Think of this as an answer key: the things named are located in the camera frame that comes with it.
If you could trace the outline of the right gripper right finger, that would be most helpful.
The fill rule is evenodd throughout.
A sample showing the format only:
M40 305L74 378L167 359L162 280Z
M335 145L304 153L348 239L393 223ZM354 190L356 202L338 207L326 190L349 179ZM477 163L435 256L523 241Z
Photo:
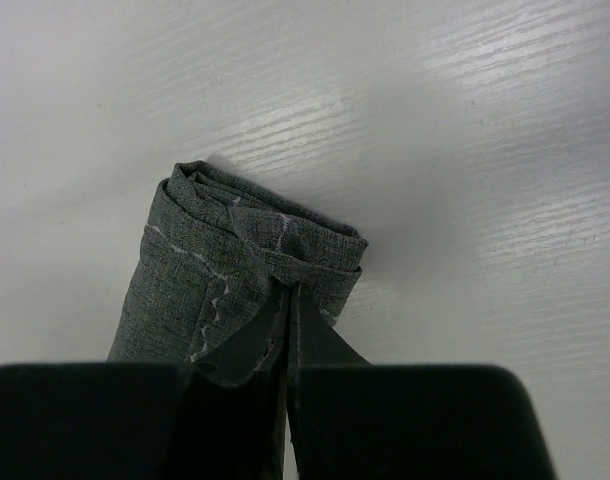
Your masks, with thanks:
M351 460L351 373L370 363L326 322L296 284L288 314L287 414L300 479L334 479Z

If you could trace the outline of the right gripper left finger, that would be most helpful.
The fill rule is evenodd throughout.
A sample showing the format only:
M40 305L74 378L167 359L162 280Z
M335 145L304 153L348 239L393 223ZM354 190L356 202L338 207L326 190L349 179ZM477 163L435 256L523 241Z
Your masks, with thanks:
M277 286L256 316L194 363L206 470L218 479L281 479L286 423L289 289Z

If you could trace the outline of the grey cloth napkin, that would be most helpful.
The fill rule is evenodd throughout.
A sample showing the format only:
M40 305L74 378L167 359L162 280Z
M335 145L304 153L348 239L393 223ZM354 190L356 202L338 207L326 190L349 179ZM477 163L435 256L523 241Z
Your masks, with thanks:
M354 227L210 161L179 163L157 186L108 357L195 362L278 285L308 285L334 323L367 246Z

